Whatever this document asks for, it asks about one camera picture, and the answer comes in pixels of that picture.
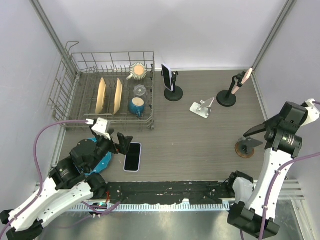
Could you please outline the lavender case phone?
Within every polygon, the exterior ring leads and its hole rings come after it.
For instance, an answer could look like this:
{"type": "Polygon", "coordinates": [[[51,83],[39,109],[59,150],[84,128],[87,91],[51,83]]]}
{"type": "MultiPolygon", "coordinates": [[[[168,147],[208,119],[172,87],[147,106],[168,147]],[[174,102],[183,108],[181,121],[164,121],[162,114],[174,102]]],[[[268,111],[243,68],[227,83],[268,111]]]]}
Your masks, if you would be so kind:
{"type": "Polygon", "coordinates": [[[124,158],[123,170],[125,172],[138,172],[141,163],[142,144],[139,142],[132,142],[128,153],[124,158]]]}

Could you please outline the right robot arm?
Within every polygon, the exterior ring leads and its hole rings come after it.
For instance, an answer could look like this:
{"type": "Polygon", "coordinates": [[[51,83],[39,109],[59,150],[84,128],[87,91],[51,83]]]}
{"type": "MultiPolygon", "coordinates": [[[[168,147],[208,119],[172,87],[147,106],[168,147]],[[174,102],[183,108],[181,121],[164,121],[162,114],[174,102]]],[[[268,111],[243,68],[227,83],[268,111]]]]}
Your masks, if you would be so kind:
{"type": "Polygon", "coordinates": [[[235,198],[227,222],[259,240],[276,236],[279,225],[276,217],[277,201],[286,178],[303,146],[296,133],[311,122],[314,105],[307,100],[301,105],[286,102],[279,114],[252,127],[243,136],[265,133],[266,141],[262,171],[257,183],[242,172],[233,172],[226,184],[226,193],[235,198]]]}

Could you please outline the wooden base phone stand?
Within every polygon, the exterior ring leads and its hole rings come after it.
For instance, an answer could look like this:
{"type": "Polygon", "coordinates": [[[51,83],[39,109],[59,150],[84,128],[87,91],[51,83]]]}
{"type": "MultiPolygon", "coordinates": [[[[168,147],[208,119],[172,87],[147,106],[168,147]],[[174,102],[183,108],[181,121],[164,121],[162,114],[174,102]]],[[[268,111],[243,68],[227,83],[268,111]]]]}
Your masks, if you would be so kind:
{"type": "Polygon", "coordinates": [[[249,159],[254,155],[255,148],[261,146],[262,144],[262,141],[252,137],[243,137],[237,141],[234,149],[239,157],[249,159]]]}

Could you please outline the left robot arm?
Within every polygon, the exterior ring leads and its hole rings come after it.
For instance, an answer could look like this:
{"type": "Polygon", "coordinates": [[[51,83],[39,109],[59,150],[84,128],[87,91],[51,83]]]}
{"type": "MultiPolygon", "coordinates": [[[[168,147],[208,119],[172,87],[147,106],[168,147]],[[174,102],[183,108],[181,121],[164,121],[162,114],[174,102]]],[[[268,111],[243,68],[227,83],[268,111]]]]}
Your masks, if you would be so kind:
{"type": "Polygon", "coordinates": [[[1,212],[2,224],[10,227],[7,239],[34,240],[71,207],[106,195],[108,185],[95,168],[109,153],[126,155],[133,137],[117,133],[118,143],[111,137],[94,137],[81,140],[22,205],[1,212]]]}

